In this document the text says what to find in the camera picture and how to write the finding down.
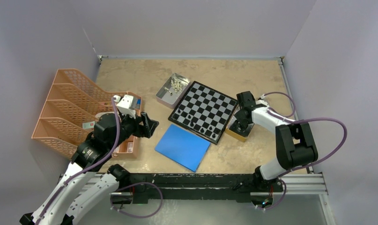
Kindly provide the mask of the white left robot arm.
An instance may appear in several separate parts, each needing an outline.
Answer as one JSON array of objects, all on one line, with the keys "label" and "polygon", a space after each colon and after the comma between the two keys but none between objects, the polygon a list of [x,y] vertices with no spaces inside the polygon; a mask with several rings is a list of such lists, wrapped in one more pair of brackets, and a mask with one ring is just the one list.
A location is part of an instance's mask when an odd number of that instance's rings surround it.
[{"label": "white left robot arm", "polygon": [[158,125],[159,122],[151,120],[145,112],[134,118],[120,112],[102,115],[94,130],[77,147],[50,196],[36,211],[24,214],[19,223],[76,225],[102,198],[115,190],[126,191],[130,172],[120,165],[112,165],[98,183],[80,193],[123,141],[132,136],[150,138]]}]

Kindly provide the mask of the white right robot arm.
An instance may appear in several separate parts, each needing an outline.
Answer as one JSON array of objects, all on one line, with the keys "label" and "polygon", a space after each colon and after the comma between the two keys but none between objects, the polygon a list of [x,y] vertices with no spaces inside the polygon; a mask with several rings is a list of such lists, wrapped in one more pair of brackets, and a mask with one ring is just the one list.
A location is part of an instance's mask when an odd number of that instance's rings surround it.
[{"label": "white right robot arm", "polygon": [[250,91],[238,93],[237,100],[239,110],[234,114],[233,130],[242,133],[251,125],[260,125],[275,135],[275,158],[254,172],[253,184],[257,190],[266,190],[284,172],[318,159],[309,123],[277,115],[266,101],[255,99]]}]

